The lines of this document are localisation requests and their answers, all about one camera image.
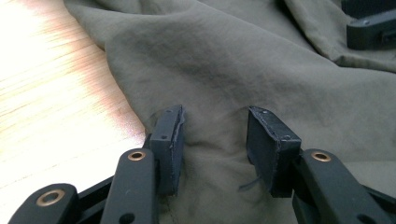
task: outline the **black plastic arm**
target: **black plastic arm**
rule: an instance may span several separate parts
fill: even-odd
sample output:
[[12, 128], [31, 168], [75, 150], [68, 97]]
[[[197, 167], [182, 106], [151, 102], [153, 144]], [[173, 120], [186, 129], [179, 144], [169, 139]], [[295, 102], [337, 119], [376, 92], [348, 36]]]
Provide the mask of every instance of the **black plastic arm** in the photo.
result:
[[396, 46], [396, 1], [343, 0], [343, 11], [356, 20], [346, 26], [350, 49]]
[[368, 189], [332, 153], [299, 149], [271, 111], [249, 108], [247, 155], [273, 197], [290, 197], [299, 223], [396, 223], [396, 200]]
[[143, 148], [125, 152], [114, 176], [82, 191], [69, 184], [33, 193], [9, 224], [158, 223], [157, 197], [176, 195], [183, 152], [184, 109], [164, 110]]

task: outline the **wood grain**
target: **wood grain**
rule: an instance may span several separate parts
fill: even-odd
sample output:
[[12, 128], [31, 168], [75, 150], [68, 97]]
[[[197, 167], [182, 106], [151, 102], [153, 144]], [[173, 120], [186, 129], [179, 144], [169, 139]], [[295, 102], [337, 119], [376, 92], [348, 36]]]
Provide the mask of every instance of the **wood grain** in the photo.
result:
[[61, 0], [0, 0], [0, 223], [52, 183], [111, 176], [144, 128]]

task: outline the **black plastic bracket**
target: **black plastic bracket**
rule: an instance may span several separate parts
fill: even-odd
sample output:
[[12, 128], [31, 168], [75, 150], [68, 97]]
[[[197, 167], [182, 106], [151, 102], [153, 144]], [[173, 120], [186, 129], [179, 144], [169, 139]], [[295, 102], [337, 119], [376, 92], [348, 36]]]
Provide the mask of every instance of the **black plastic bracket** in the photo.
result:
[[158, 223], [156, 206], [153, 153], [144, 148], [125, 152], [114, 174], [101, 223]]
[[125, 152], [114, 176], [82, 191], [69, 184], [33, 193], [9, 224], [158, 223], [157, 197], [176, 195], [182, 165], [184, 109], [167, 108], [143, 148]]
[[356, 18], [346, 26], [346, 44], [350, 49], [396, 46], [396, 1], [345, 0], [342, 9]]
[[359, 184], [332, 153], [301, 150], [271, 111], [251, 106], [247, 156], [273, 197], [290, 197], [299, 223], [396, 223], [396, 200]]
[[273, 197], [290, 197], [291, 162], [300, 153], [301, 139], [274, 113], [251, 106], [247, 124], [247, 156]]

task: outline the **black clamp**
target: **black clamp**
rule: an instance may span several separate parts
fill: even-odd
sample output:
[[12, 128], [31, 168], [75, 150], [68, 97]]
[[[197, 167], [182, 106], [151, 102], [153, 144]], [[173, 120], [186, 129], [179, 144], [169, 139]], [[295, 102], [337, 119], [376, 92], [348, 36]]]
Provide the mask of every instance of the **black clamp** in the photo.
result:
[[271, 111], [249, 108], [247, 155], [275, 198], [291, 197], [299, 223], [396, 223], [396, 200], [362, 186], [332, 153], [301, 150]]
[[396, 1], [343, 0], [342, 9], [356, 18], [346, 26], [346, 44], [350, 49], [396, 46]]
[[9, 224], [158, 223], [158, 196], [176, 195], [183, 152], [184, 110], [167, 108], [142, 148], [120, 156], [114, 176], [77, 194], [54, 184], [33, 193]]

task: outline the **metal rivet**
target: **metal rivet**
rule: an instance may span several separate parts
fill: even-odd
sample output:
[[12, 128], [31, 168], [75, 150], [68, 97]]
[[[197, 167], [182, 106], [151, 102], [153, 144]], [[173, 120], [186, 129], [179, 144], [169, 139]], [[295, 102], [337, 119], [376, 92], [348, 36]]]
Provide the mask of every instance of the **metal rivet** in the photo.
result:
[[311, 156], [317, 161], [331, 161], [332, 158], [324, 152], [313, 152]]
[[130, 161], [141, 161], [146, 157], [146, 153], [142, 151], [136, 151], [128, 155]]
[[35, 202], [38, 206], [46, 207], [59, 202], [65, 195], [62, 189], [53, 189], [41, 195]]

